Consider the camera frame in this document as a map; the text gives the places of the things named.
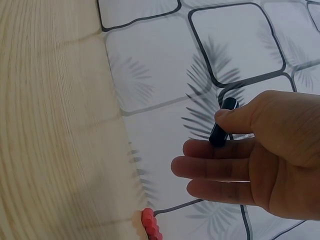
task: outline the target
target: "hand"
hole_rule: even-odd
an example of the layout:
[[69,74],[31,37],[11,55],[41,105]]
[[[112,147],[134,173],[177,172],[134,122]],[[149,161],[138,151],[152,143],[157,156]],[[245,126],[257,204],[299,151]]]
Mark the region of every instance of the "hand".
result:
[[320,96],[269,90],[243,107],[219,110],[215,120],[227,133],[254,138],[216,149],[188,140],[171,169],[192,179],[189,194],[260,206],[282,218],[320,220]]

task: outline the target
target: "wooden table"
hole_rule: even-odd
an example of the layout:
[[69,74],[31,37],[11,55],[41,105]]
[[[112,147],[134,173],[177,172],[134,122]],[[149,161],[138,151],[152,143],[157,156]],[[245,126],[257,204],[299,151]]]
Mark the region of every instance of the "wooden table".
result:
[[0,0],[0,239],[144,240],[95,0]]

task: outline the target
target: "patterned tablecloth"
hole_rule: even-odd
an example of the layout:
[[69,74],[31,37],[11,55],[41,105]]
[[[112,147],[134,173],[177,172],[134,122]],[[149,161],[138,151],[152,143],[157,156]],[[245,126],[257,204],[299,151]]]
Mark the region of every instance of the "patterned tablecloth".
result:
[[214,113],[226,97],[243,105],[265,90],[320,94],[320,0],[98,0],[98,5],[142,197],[152,209],[163,210],[157,219],[164,239],[319,239],[316,221],[195,201],[186,191],[188,180],[174,176],[170,165],[188,138],[209,138]]

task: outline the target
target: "finger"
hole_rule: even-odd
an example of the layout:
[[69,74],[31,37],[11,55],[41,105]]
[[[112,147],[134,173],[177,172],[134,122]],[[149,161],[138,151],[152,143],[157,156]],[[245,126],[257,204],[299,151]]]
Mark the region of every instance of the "finger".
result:
[[187,191],[193,197],[227,204],[253,205],[250,183],[218,182],[195,179],[189,182]]
[[260,113],[279,93],[274,90],[265,91],[242,107],[233,110],[220,109],[214,116],[215,121],[227,133],[254,133],[253,125],[259,121],[268,121],[260,119]]
[[249,159],[205,159],[176,157],[172,172],[181,178],[216,181],[249,181]]
[[244,159],[248,158],[255,145],[255,138],[241,140],[227,140],[224,147],[214,148],[209,141],[186,141],[183,145],[183,154],[188,157],[201,159]]

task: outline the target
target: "palm leaf pattern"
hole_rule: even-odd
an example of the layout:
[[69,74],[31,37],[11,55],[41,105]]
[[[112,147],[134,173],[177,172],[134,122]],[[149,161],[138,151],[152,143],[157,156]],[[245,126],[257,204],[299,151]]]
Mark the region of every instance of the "palm leaf pattern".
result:
[[[216,47],[209,37],[208,43],[204,43],[203,48],[208,56],[213,74],[219,82],[232,83],[240,78],[239,69],[229,66],[231,59],[226,54],[227,46]],[[215,123],[214,115],[220,109],[218,102],[219,89],[211,83],[210,91],[202,94],[203,89],[211,82],[211,78],[206,62],[197,54],[192,57],[192,64],[190,69],[187,70],[187,75],[192,81],[192,84],[188,83],[188,86],[192,89],[192,95],[195,95],[195,97],[187,94],[193,103],[193,107],[187,107],[190,117],[182,117],[186,121],[184,127],[189,129],[195,138],[207,140]],[[242,89],[236,89],[232,96],[242,101],[242,92]]]
[[216,239],[221,232],[225,232],[233,221],[237,221],[235,215],[241,215],[239,205],[217,203],[213,201],[202,201],[192,205],[197,214],[187,215],[193,220],[200,220],[202,223],[191,233],[196,232],[202,226],[206,225],[206,232],[210,239]]
[[270,55],[272,58],[279,64],[283,64],[283,60],[281,58],[281,55],[279,53],[279,49],[277,47],[277,44],[275,42],[274,37],[271,34],[271,30],[268,24],[265,23],[265,21],[259,22],[259,30],[257,32],[257,35],[262,43],[264,43],[264,47],[270,51]]
[[151,173],[140,167],[143,159],[139,157],[139,150],[131,150],[127,153],[127,155],[130,156],[130,163],[138,166],[137,174],[139,176],[139,180],[137,181],[136,186],[142,186],[140,190],[137,191],[137,195],[140,197],[140,202],[143,202],[143,200],[146,198],[147,206],[149,208],[154,208],[155,205],[153,204],[153,201],[158,200],[156,197],[158,191],[156,190],[156,184],[148,179],[151,176]]
[[151,78],[149,69],[132,57],[120,61],[119,56],[109,56],[109,64],[120,107],[132,101],[146,105],[154,92],[146,82]]
[[[267,27],[264,23],[261,23],[260,26],[261,27],[258,31],[259,38],[265,44],[265,47],[270,50],[270,54],[273,56],[273,59],[277,61],[277,63],[282,64],[282,58],[279,54],[279,50],[275,44],[274,38],[271,34],[269,34],[270,30],[266,29]],[[291,38],[285,36],[281,32],[277,32],[276,36],[280,42],[282,50],[286,53],[284,56],[285,61],[291,66],[291,68],[296,69],[300,65],[310,62],[310,59],[304,49],[297,45]],[[317,78],[313,75],[312,67],[298,71],[296,74],[296,79],[298,79],[302,85],[304,85],[306,88],[313,88],[314,81]]]

